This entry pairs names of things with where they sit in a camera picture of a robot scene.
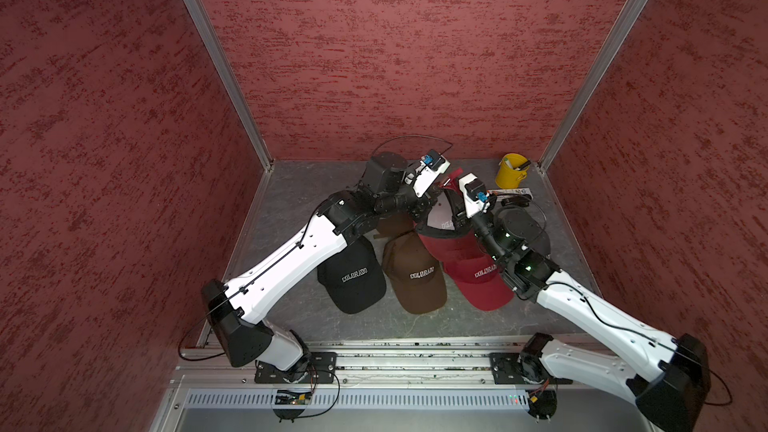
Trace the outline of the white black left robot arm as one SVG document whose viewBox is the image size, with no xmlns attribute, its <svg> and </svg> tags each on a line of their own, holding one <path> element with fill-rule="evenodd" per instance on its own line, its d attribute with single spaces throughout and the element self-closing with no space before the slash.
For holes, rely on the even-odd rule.
<svg viewBox="0 0 768 432">
<path fill-rule="evenodd" d="M 255 361 L 281 371 L 300 369 L 308 350 L 291 331 L 267 320 L 272 307 L 322 262 L 342 252 L 378 222 L 400 212 L 419 217 L 433 205 L 437 179 L 449 161 L 431 150 L 417 163 L 384 152 L 373 156 L 352 188 L 329 195 L 306 224 L 258 265 L 201 291 L 205 322 L 233 367 Z"/>
</svg>

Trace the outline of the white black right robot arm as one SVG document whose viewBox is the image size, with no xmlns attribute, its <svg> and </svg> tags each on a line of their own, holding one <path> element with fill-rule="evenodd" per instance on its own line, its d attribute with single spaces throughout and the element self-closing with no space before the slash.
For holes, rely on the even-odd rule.
<svg viewBox="0 0 768 432">
<path fill-rule="evenodd" d="M 634 404 L 662 431 L 693 430 L 711 389 L 706 346 L 689 334 L 674 337 L 651 327 L 586 289 L 493 217 L 492 197 L 476 176 L 462 177 L 458 188 L 466 219 L 507 288 L 610 351 L 591 352 L 537 333 L 518 355 L 523 378 L 543 386 L 572 380 Z"/>
</svg>

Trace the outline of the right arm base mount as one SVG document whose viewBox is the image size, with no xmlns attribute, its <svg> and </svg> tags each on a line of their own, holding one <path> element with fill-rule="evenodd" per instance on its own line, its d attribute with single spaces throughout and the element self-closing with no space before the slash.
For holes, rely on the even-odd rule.
<svg viewBox="0 0 768 432">
<path fill-rule="evenodd" d="M 528 355 L 520 358 L 519 353 L 491 353 L 490 370 L 495 385 L 530 385 L 540 387 L 548 383 L 571 385 L 570 379 L 556 378 L 543 365 Z"/>
</svg>

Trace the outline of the red baseball cap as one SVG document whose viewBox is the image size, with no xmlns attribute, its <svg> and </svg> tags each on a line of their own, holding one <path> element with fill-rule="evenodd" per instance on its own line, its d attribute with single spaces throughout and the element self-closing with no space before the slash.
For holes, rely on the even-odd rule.
<svg viewBox="0 0 768 432">
<path fill-rule="evenodd" d="M 455 228 L 449 203 L 449 190 L 460 191 L 458 179 L 463 175 L 461 168 L 451 172 L 440 184 L 438 202 L 423 222 L 417 222 L 414 230 L 427 250 L 440 262 L 453 262 L 482 257 L 484 252 L 469 224 L 466 228 Z"/>
<path fill-rule="evenodd" d="M 488 255 L 445 262 L 444 271 L 465 299 L 480 311 L 500 309 L 514 299 L 514 292 L 505 284 L 496 263 Z"/>
</svg>

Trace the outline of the dark grey baseball cap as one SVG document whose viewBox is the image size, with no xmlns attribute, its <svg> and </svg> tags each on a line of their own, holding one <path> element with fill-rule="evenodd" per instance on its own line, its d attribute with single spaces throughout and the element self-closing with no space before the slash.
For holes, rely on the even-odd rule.
<svg viewBox="0 0 768 432">
<path fill-rule="evenodd" d="M 549 256 L 551 242 L 545 226 L 534 219 L 525 209 L 512 207 L 501 210 L 497 219 L 514 236 L 525 240 L 534 251 Z"/>
</svg>

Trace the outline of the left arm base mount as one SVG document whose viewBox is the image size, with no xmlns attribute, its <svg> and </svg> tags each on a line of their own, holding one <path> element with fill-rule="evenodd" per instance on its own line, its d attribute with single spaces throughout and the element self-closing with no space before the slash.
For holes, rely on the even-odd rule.
<svg viewBox="0 0 768 432">
<path fill-rule="evenodd" d="M 310 351 L 287 371 L 281 371 L 265 362 L 256 362 L 254 382 L 270 385 L 324 385 L 332 384 L 338 354 Z"/>
</svg>

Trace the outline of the black baseball cap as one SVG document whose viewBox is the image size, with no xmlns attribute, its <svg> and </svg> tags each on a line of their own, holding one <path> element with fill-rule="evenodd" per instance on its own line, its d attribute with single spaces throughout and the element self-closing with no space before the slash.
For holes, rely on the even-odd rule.
<svg viewBox="0 0 768 432">
<path fill-rule="evenodd" d="M 381 300 L 387 282 L 372 243 L 360 237 L 317 268 L 317 280 L 334 305 L 348 315 L 358 314 Z"/>
</svg>

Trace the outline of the red baseball cap front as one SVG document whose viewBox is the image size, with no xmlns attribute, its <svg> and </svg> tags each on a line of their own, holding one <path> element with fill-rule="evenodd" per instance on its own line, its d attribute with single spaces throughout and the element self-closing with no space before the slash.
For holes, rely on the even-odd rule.
<svg viewBox="0 0 768 432">
<path fill-rule="evenodd" d="M 445 262 L 444 271 L 465 299 L 480 311 L 500 309 L 514 299 L 514 292 L 505 284 L 496 263 L 488 255 Z"/>
</svg>

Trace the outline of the brown baseball cap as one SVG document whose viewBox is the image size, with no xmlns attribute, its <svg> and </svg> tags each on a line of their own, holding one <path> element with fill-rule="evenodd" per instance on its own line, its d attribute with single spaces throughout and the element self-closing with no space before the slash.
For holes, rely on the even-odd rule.
<svg viewBox="0 0 768 432">
<path fill-rule="evenodd" d="M 402 308 L 414 315 L 431 313 L 447 301 L 441 263 L 412 231 L 384 247 L 382 269 Z"/>
<path fill-rule="evenodd" d="M 407 234 L 414 228 L 411 217 L 406 212 L 393 214 L 387 218 L 382 218 L 376 226 L 375 238 L 397 238 Z"/>
</svg>

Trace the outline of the red baseball cap back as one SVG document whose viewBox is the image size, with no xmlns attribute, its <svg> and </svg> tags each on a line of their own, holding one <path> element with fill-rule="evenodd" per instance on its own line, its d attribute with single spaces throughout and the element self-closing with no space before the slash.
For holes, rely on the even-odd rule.
<svg viewBox="0 0 768 432">
<path fill-rule="evenodd" d="M 469 224 L 466 228 L 455 228 L 449 203 L 449 190 L 460 191 L 458 179 L 463 175 L 461 168 L 451 172 L 440 184 L 438 202 L 423 222 L 417 222 L 414 230 L 427 250 L 440 262 L 453 262 L 482 257 L 484 252 Z"/>
</svg>

